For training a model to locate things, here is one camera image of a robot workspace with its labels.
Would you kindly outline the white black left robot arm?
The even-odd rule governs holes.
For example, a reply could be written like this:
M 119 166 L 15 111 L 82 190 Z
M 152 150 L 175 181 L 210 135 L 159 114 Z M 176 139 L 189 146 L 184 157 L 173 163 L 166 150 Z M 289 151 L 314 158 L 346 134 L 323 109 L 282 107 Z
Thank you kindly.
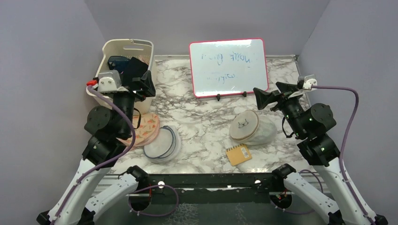
M 133 166 L 106 190 L 93 194 L 117 159 L 131 150 L 132 146 L 123 141 L 136 140 L 134 104 L 155 96 L 149 66 L 140 59 L 112 56 L 107 67 L 86 88 L 107 106 L 99 105 L 89 112 L 84 129 L 91 137 L 77 172 L 57 204 L 38 215 L 41 225 L 92 225 L 123 196 L 147 188 L 147 173 Z

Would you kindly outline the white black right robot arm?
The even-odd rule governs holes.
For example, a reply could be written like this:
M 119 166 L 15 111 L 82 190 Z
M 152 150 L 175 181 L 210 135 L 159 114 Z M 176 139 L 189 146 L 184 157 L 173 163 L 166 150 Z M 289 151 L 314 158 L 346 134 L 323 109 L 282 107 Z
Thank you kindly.
M 327 134 L 336 125 L 330 106 L 317 103 L 304 110 L 299 103 L 303 91 L 319 86 L 314 82 L 276 85 L 273 92 L 253 89 L 257 107 L 261 110 L 273 103 L 272 111 L 283 113 L 283 120 L 299 140 L 299 152 L 323 179 L 330 196 L 306 183 L 288 164 L 272 172 L 271 186 L 295 193 L 329 225 L 386 225 L 386 217 L 370 208 L 351 180 L 343 161 L 345 147 L 337 147 Z

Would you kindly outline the white mesh laundry bag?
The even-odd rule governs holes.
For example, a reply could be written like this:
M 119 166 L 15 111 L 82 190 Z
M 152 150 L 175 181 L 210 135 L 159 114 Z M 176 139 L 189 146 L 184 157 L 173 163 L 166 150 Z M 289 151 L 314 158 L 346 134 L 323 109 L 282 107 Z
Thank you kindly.
M 267 116 L 246 110 L 237 115 L 230 124 L 232 140 L 246 145 L 271 143 L 277 134 L 277 127 Z

